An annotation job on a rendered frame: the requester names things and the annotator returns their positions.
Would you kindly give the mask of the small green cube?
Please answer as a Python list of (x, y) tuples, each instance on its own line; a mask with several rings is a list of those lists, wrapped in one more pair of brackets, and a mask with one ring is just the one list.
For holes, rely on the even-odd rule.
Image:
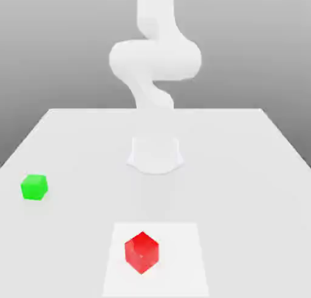
[(24, 199), (42, 200), (48, 192), (49, 186), (45, 175), (27, 175), (21, 183)]

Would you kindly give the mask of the small red cube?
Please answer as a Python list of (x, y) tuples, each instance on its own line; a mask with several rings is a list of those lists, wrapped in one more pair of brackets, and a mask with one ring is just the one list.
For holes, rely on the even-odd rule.
[(125, 243), (125, 260), (143, 274), (159, 261), (159, 243), (142, 231)]

